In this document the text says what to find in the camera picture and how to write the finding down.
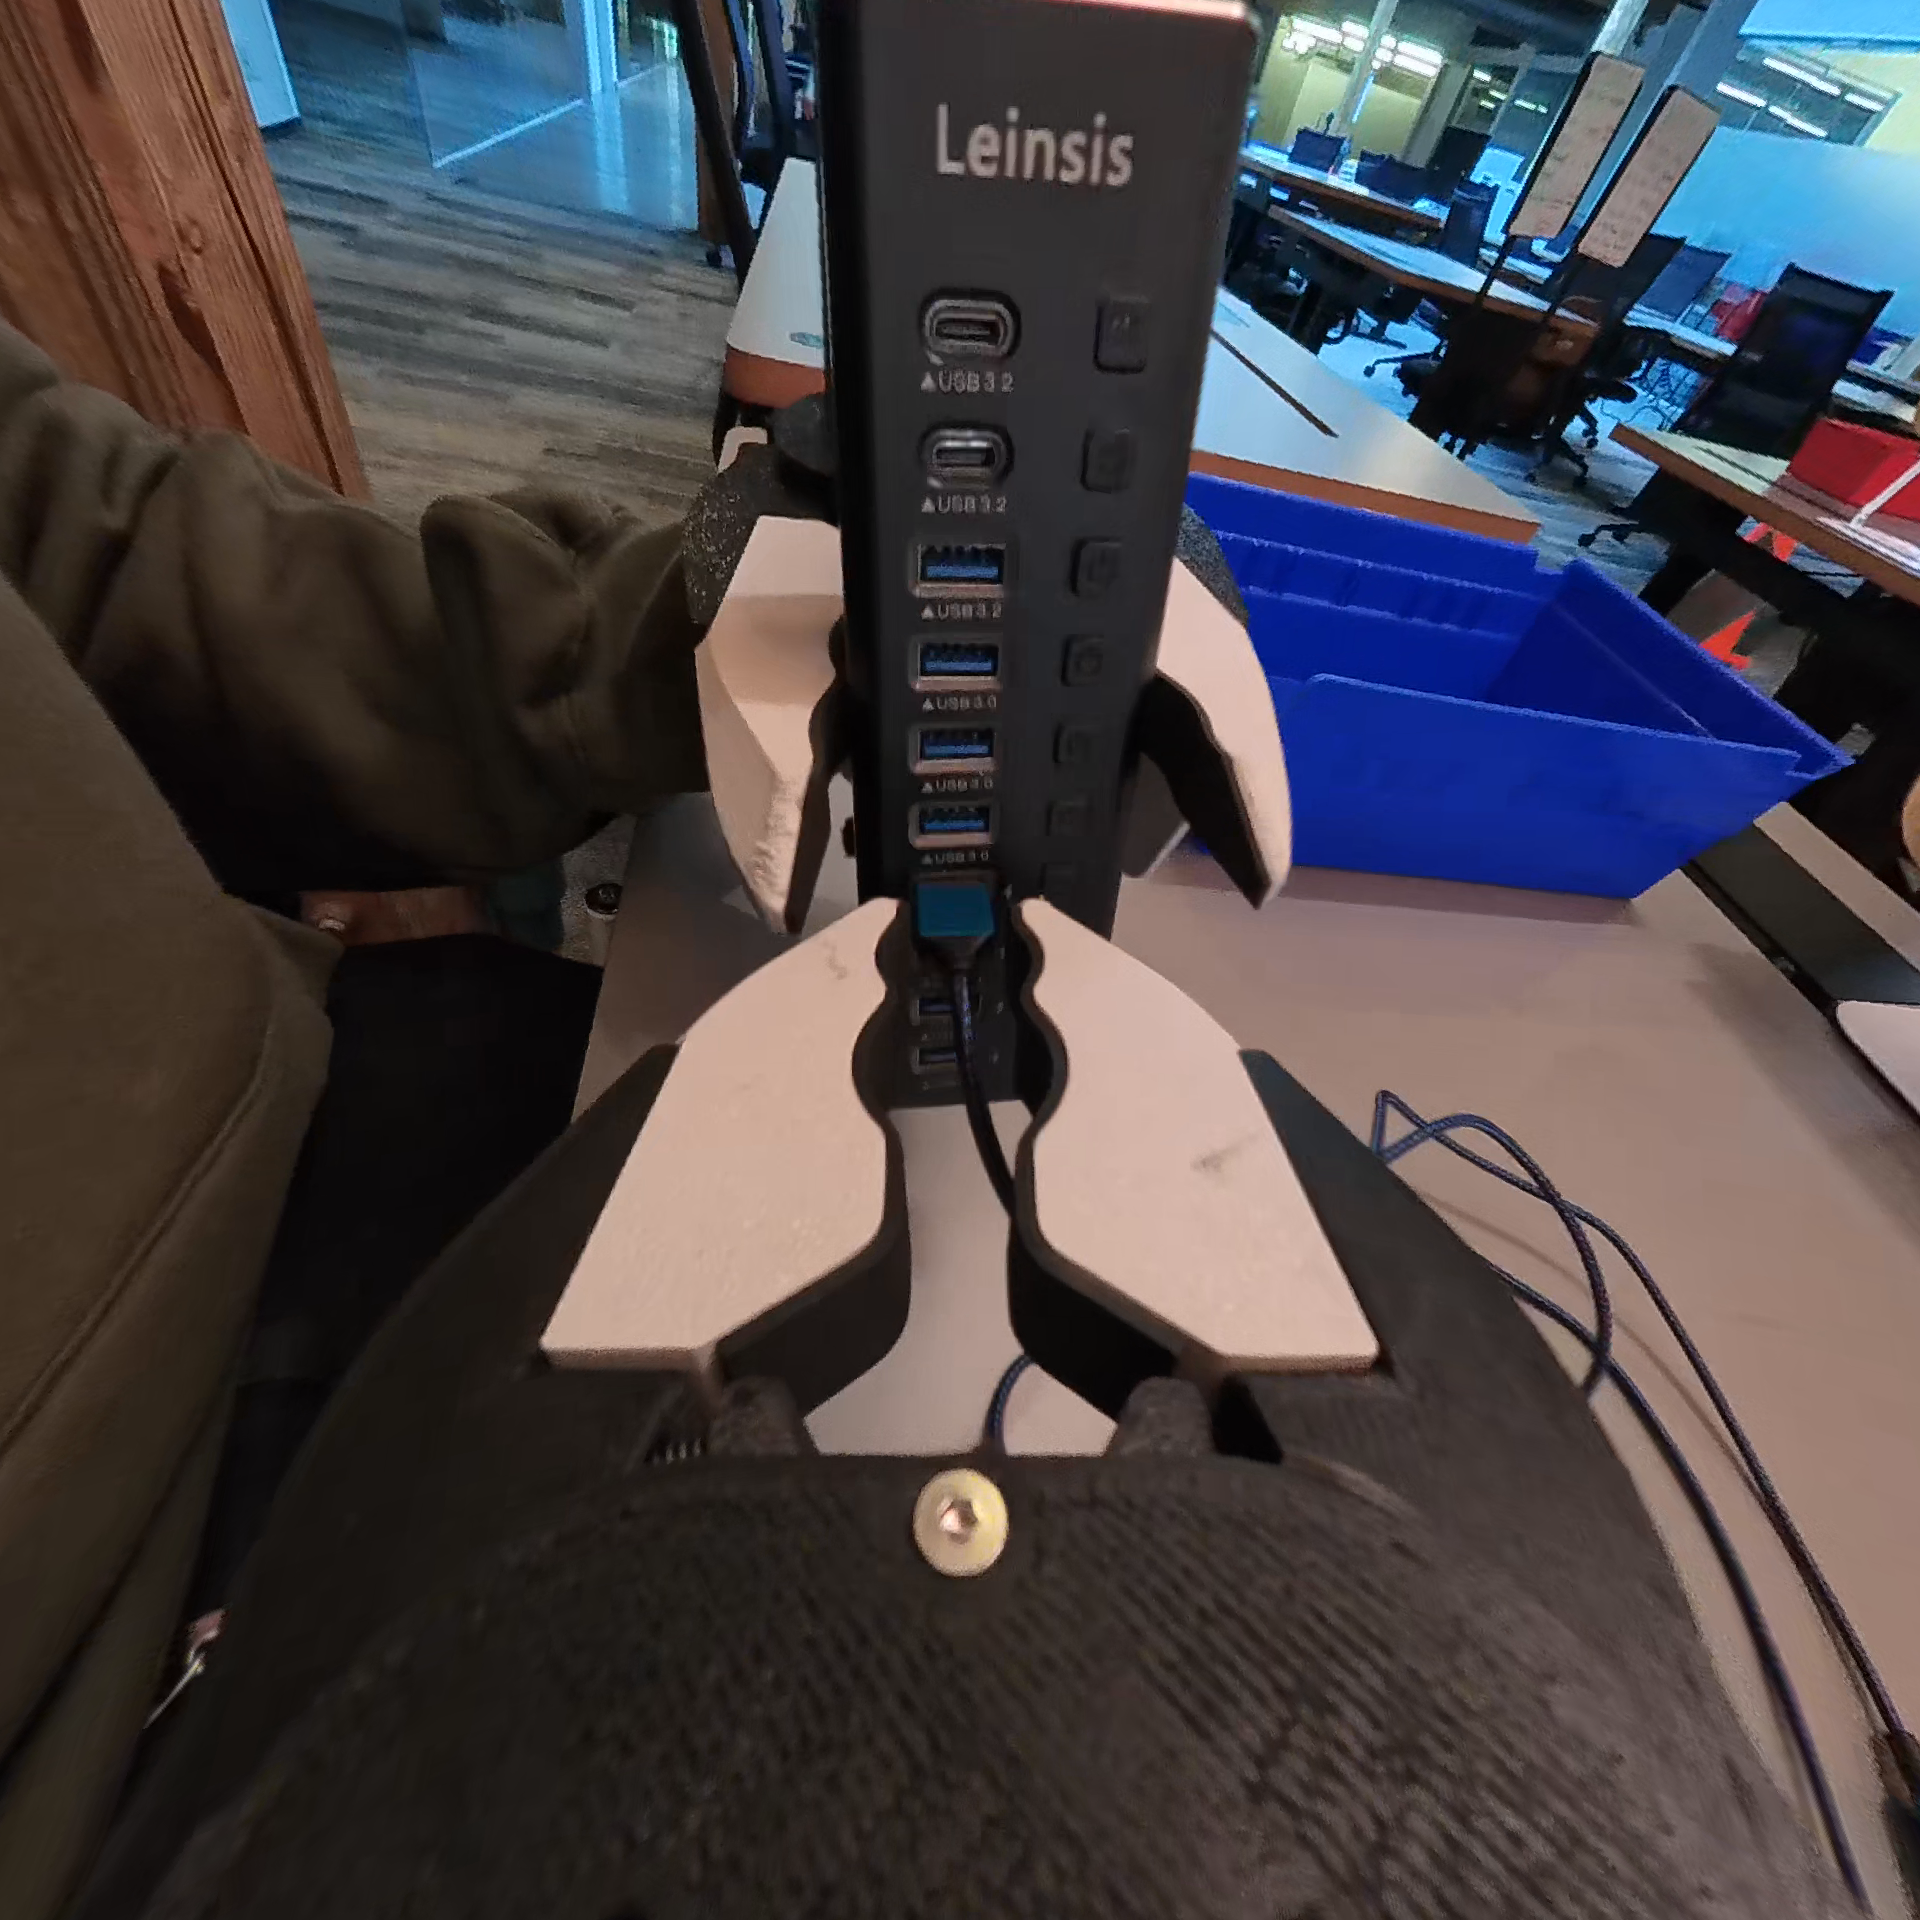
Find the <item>wooden office desk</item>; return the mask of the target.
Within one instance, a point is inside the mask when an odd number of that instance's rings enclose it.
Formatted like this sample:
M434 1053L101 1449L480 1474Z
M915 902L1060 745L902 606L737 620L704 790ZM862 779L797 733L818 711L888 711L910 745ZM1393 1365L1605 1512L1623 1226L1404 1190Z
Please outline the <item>wooden office desk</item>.
M1317 352L1347 315L1365 315L1382 296L1411 296L1437 308L1485 308L1513 326L1534 326L1544 334L1591 345L1600 326L1579 308L1553 308L1492 270L1454 266L1447 250L1411 250L1393 234L1332 228L1314 216L1278 209L1266 228L1282 234L1289 270L1305 281L1289 334Z

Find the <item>white flat device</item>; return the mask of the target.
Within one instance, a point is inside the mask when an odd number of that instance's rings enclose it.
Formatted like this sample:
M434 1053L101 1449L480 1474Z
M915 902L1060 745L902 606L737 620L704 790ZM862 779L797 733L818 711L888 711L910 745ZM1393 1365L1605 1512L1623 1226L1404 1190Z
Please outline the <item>white flat device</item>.
M1835 1028L1920 1116L1920 1001L1846 998Z

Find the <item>person's black trousers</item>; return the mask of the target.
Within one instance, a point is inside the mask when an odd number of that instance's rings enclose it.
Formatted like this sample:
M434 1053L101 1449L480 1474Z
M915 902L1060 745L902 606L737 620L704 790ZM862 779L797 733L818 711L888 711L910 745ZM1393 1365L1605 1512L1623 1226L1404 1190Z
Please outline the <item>person's black trousers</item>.
M234 1367L192 1607L216 1679L317 1689L480 1552L641 1474L678 1383L547 1367L540 1323L668 1086L586 1116L600 978L508 941L351 948L333 1076Z

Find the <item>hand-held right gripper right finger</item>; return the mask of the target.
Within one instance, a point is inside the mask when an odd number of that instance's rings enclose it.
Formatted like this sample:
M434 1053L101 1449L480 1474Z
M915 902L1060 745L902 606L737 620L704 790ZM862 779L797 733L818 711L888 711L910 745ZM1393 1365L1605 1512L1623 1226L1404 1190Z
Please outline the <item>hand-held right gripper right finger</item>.
M1247 1045L1156 970L1016 902L1044 1109L1016 1134L1015 1331L1084 1409L1184 1378L1365 1378L1381 1323Z

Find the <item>wood-top desk with black legs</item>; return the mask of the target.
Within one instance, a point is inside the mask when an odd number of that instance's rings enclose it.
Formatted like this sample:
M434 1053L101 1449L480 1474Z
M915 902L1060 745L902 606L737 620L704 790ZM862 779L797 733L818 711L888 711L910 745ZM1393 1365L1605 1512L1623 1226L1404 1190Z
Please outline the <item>wood-top desk with black legs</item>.
M1630 505L1630 524L1673 547L1651 593L1655 606L1673 606L1700 570L1744 581L1769 606L1797 606L1812 581L1744 546L1744 524L1871 581L1881 602L1920 606L1920 524L1910 505L1895 505L1910 493L1910 469L1888 487L1881 505L1843 505L1785 479L1785 465L1776 457L1651 427L1609 427L1609 450L1655 469Z

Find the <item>black multi-port USB hub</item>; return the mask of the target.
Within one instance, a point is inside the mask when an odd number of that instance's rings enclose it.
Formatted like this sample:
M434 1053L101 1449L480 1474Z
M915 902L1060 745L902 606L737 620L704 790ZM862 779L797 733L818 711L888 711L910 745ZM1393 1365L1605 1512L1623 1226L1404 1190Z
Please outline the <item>black multi-port USB hub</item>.
M814 18L859 894L991 888L978 1086L1016 1099L1015 911L1112 932L1253 8Z

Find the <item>red box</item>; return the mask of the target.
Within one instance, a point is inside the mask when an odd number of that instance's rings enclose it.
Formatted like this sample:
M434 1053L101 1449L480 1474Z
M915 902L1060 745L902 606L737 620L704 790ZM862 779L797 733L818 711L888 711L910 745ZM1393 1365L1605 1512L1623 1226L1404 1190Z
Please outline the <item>red box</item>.
M1920 437L1818 415L1785 457L1785 487L1835 496L1846 524L1920 524Z

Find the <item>black office chair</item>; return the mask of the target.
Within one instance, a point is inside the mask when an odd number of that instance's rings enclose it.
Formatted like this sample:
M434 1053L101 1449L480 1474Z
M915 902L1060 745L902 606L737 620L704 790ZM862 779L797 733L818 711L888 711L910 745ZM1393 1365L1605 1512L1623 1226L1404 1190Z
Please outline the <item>black office chair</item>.
M1785 266L1738 352L1675 411L1675 437L1785 465L1825 415L1888 296Z
M1584 315L1591 334L1553 334L1553 345L1567 345L1567 363L1544 371L1534 479L1544 479L1553 457L1567 457L1579 479L1591 479L1591 465L1567 450L1567 427L1591 415L1591 405L1630 381L1630 315L1673 270L1675 250L1683 250L1675 234L1644 234L1630 266L1600 266L1600 255L1579 250L1553 270L1553 284L1544 284L1553 308Z

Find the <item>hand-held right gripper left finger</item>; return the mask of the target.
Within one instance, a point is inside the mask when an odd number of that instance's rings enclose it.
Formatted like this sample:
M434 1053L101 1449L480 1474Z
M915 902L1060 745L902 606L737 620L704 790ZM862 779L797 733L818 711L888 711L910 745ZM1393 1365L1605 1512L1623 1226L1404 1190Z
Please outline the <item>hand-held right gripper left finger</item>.
M763 1378L814 1416L902 1342L910 1196L878 1099L893 921L902 902L835 916L682 1035L540 1365L704 1394Z

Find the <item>blue plastic bin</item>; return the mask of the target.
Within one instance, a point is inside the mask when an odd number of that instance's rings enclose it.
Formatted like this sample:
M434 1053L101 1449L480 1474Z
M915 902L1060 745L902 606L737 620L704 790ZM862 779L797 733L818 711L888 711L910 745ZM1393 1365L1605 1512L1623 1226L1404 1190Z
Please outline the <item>blue plastic bin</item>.
M1289 861L1638 902L1846 754L1600 563L1184 479L1289 768Z

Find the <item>wooden pillar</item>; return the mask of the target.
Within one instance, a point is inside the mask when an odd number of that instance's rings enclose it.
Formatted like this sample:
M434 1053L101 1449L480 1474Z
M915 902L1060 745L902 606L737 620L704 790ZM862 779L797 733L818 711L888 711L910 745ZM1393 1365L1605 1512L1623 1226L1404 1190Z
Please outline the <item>wooden pillar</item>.
M351 411L216 0L0 8L0 308L166 436L370 496Z

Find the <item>whiteboard on stand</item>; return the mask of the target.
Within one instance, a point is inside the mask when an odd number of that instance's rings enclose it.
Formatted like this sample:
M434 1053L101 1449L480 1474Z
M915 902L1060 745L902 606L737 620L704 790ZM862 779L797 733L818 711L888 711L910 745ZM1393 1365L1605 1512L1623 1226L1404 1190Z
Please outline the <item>whiteboard on stand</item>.
M1600 216L1584 219L1579 255L1623 270L1708 152L1713 124L1713 101L1664 90Z
M1605 148L1623 136L1638 92L1644 92L1644 68L1638 58L1591 54L1579 68L1579 90L1567 90L1544 148L1534 152L1534 179L1528 179L1528 190L1515 190L1515 209L1500 219L1500 240L1542 240L1542 234L1553 240L1579 219L1579 209L1584 209Z

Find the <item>person's left forearm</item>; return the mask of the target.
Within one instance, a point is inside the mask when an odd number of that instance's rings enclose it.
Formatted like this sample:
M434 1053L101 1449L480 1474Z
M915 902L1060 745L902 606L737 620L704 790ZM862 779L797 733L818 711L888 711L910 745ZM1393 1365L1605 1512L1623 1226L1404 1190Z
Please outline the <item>person's left forearm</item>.
M508 882L704 790L682 528L374 510L0 334L7 866L196 852L234 894Z

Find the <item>grey desk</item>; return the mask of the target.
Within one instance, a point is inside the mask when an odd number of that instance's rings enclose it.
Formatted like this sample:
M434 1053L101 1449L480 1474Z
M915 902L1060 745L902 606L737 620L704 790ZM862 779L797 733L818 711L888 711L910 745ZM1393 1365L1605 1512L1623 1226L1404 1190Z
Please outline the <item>grey desk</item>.
M1785 1519L1910 1720L1910 1116L1871 1076L1835 1017L1691 888L1644 902L1500 894L1454 882L1297 874L1247 911L1175 852L1124 888L1112 941L1177 980L1247 1045L1266 1045L1344 1129L1374 1099L1485 1116L1567 1205L1600 1210L1700 1342ZM776 959L730 888L704 796L641 820L620 916L578 1069L591 1109L647 1045ZM814 1416L827 1449L961 1449L1015 1365L1001 1232L961 1116L910 1116L915 1307L902 1350ZM1623 1365L1722 1512L1769 1630L1780 1634L1818 1761L1846 1807L1877 1912L1910 1912L1881 1826L1881 1783L1846 1661L1825 1640L1780 1540L1722 1449L1691 1365L1605 1253ZM1738 1595L1644 1425L1605 1394L1673 1566L1776 1783L1804 1807Z

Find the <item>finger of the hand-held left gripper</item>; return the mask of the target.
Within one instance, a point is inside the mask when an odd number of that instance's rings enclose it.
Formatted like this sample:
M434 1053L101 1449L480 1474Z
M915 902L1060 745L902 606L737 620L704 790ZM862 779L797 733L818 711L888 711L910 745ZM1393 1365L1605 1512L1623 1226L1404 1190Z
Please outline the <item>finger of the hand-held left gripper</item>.
M1247 620L1175 563L1156 674L1126 716L1124 874L1152 882L1177 838L1258 911L1289 882L1289 768Z
M727 861L770 932L808 932L843 768L843 538L763 510L697 645L704 768Z

